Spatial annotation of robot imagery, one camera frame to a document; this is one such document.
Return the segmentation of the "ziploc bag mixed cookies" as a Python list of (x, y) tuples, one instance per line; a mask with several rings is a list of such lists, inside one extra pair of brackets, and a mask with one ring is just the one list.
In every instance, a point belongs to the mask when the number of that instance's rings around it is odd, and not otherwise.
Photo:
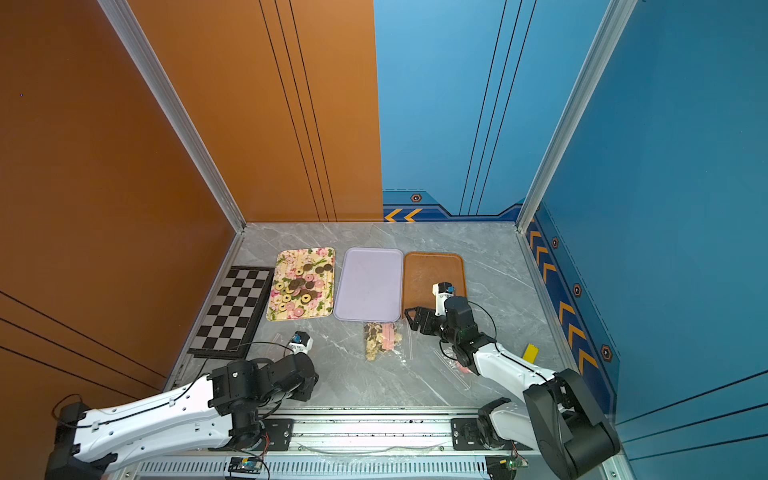
[(364, 354), (368, 362), (392, 356), (413, 358), (412, 332), (404, 321), (363, 324)]

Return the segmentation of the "ziploc bag ring cookies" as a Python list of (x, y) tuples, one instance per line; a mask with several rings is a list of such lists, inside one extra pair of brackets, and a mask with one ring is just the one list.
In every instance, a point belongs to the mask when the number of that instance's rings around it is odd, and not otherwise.
[(265, 354), (274, 360), (279, 360), (295, 353), (295, 348), (291, 344), (291, 336), (286, 336), (282, 333), (276, 333), (265, 340), (263, 347)]

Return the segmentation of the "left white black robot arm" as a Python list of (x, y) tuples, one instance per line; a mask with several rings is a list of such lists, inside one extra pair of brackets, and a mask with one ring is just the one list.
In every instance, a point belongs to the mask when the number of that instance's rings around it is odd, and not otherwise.
[(305, 402), (319, 380), (310, 357), (237, 360), (191, 383), (105, 409), (78, 401), (57, 418), (48, 479), (99, 479), (123, 466), (198, 449), (247, 450), (266, 437), (271, 404)]

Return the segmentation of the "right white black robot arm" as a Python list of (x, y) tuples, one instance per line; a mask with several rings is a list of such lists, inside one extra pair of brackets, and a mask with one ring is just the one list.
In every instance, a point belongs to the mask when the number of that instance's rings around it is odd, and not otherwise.
[(621, 442), (583, 377), (572, 369), (542, 368), (508, 352), (475, 322), (471, 302), (445, 297), (437, 308), (404, 311), (411, 330), (451, 346), (458, 363), (522, 400), (520, 413), (507, 398), (478, 411), (481, 440), (536, 449), (559, 479), (577, 479), (621, 452)]

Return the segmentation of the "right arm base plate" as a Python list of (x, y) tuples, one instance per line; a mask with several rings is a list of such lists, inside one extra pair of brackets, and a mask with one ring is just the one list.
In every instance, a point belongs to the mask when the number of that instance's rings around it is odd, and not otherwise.
[(529, 452), (526, 444), (511, 440), (484, 440), (476, 417), (452, 418), (450, 420), (452, 447), (455, 451), (510, 450)]

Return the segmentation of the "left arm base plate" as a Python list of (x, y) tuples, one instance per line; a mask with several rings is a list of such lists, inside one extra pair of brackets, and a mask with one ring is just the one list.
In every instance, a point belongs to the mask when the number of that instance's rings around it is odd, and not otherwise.
[(294, 420), (290, 418), (268, 418), (258, 423), (230, 430), (230, 439), (213, 451), (258, 451), (283, 452), (290, 446), (294, 429)]

